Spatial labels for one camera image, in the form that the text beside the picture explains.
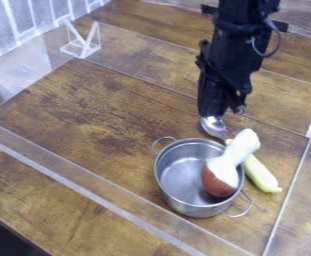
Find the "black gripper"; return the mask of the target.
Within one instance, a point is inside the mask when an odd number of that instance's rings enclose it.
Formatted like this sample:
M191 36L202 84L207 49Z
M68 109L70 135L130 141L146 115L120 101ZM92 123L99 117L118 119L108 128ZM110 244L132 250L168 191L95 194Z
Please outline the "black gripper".
M251 74L259 70L271 29L263 22L233 24L218 20L212 40L199 42L195 64L198 111L202 117L223 116L227 109L245 112L245 99L253 92Z

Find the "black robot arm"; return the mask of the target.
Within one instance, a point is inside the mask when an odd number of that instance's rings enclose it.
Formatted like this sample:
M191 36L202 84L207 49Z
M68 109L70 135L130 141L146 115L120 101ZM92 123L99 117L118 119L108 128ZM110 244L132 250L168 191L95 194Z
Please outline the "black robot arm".
M199 42L195 64L198 111L202 117L222 117L227 109L242 114L253 91L251 74L261 69L271 32L279 33L269 15L281 0L219 0L212 40Z

